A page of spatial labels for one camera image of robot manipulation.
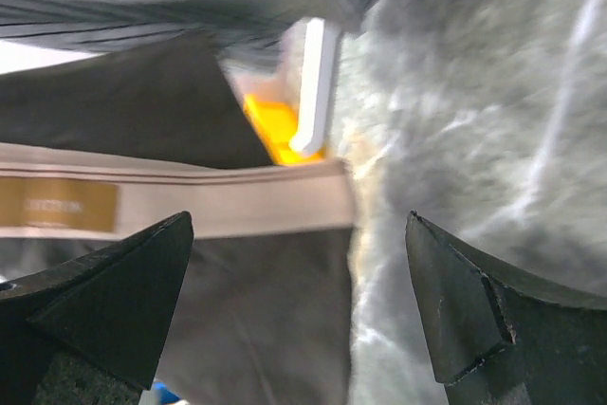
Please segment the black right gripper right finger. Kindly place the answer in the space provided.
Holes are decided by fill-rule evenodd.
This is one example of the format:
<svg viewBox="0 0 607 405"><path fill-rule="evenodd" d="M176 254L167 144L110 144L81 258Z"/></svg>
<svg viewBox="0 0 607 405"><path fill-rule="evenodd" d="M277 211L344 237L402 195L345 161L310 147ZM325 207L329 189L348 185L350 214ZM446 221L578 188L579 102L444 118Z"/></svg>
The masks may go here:
<svg viewBox="0 0 607 405"><path fill-rule="evenodd" d="M451 404L606 401L606 300L410 212L405 243L435 380Z"/></svg>

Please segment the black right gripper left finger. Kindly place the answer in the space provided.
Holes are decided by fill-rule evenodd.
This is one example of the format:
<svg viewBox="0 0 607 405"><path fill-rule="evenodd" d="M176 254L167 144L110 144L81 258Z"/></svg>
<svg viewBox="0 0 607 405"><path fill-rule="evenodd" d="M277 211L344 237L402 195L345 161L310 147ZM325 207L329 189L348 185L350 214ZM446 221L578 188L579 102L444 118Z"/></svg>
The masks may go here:
<svg viewBox="0 0 607 405"><path fill-rule="evenodd" d="M179 212L1 285L4 404L137 404L151 388L193 244Z"/></svg>

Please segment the dark grey boxer briefs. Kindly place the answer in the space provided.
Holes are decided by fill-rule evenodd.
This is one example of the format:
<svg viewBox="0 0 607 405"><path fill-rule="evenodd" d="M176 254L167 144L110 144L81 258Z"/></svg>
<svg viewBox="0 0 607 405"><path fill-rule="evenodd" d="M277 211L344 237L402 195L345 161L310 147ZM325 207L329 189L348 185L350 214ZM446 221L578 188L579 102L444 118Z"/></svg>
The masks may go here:
<svg viewBox="0 0 607 405"><path fill-rule="evenodd" d="M192 251L154 381L192 404L346 403L343 162L274 165L201 35L2 76L1 285L179 212Z"/></svg>

